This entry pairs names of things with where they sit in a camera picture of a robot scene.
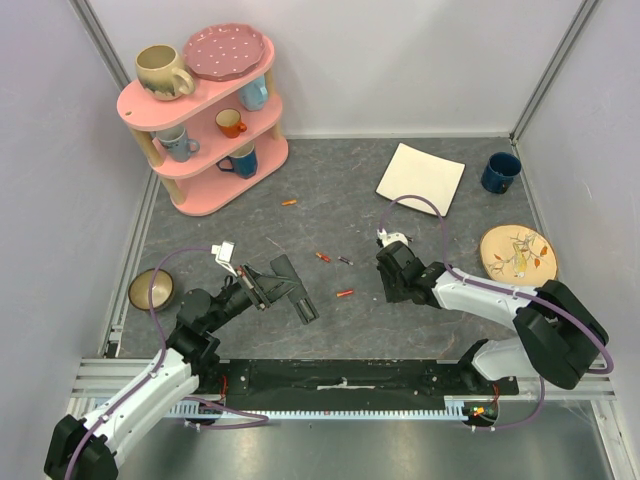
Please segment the dark blue mug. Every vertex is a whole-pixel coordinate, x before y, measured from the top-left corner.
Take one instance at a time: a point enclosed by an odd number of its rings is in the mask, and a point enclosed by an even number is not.
[[[504,193],[522,170],[522,164],[510,153],[494,153],[489,158],[480,183],[491,193]]]
[[[220,165],[222,162],[229,161],[230,168]],[[238,150],[223,158],[218,163],[218,168],[223,172],[235,173],[242,178],[251,178],[258,171],[258,157],[253,142],[240,147]]]

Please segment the mug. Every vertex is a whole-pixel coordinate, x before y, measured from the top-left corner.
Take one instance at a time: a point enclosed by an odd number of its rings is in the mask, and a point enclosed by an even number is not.
[[[189,138],[182,125],[160,130],[156,132],[156,138],[176,162],[186,162],[200,150],[198,141]]]
[[[269,99],[264,75],[238,90],[238,99],[244,108],[251,112],[262,109]]]
[[[242,123],[241,118],[239,111],[225,108],[216,115],[216,125],[227,137],[236,138],[240,133],[247,131],[247,126]]]
[[[522,170],[517,157],[510,153],[494,153],[484,169],[480,183],[491,193],[504,193]]]
[[[158,100],[175,100],[196,89],[184,60],[170,45],[154,45],[142,50],[136,57],[136,74],[145,91]]]
[[[220,165],[225,160],[231,162],[231,168],[224,168]],[[228,157],[220,160],[216,165],[223,172],[232,172],[242,178],[253,177],[258,171],[258,157],[256,157],[255,145],[253,142],[247,143]]]

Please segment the pink shelf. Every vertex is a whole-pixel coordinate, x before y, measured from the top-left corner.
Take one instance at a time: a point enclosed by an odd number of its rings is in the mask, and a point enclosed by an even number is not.
[[[251,188],[266,176],[280,168],[289,155],[289,145],[284,137],[274,140],[270,133],[255,139],[258,156],[258,172],[251,178],[241,178],[234,173],[221,172],[213,166],[200,175],[178,180],[178,187],[186,200],[175,207],[186,215],[202,216],[219,210],[242,192]]]
[[[260,64],[248,75],[227,82],[213,82],[194,76],[196,91],[177,100],[163,102],[144,91],[138,80],[134,80],[118,97],[118,114],[131,128],[144,132],[155,132],[173,127],[201,112],[240,87],[263,75],[273,65],[275,52],[273,43],[264,37],[266,51]]]
[[[215,117],[220,110],[235,108],[242,114],[247,131],[237,138],[225,137],[216,126]],[[186,162],[176,162],[156,139],[153,141],[164,163],[153,168],[166,178],[189,178],[211,167],[218,160],[240,148],[276,124],[282,114],[282,100],[278,94],[271,95],[265,106],[256,112],[245,110],[237,99],[230,95],[185,122],[189,138],[200,142],[200,151]]]

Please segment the gold bowl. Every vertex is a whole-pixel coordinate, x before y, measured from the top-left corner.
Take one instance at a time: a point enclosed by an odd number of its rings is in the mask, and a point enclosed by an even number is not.
[[[129,301],[139,310],[149,310],[149,284],[153,270],[146,270],[133,279],[129,285]],[[152,301],[153,308],[158,311],[165,308],[171,302],[174,294],[173,278],[164,270],[158,270],[153,284]]]

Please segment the polka dot plate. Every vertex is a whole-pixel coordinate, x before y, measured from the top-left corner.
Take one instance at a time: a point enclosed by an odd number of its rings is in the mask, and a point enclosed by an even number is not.
[[[249,25],[225,23],[193,34],[182,53],[198,77],[215,82],[240,78],[256,68],[265,51],[262,34]]]

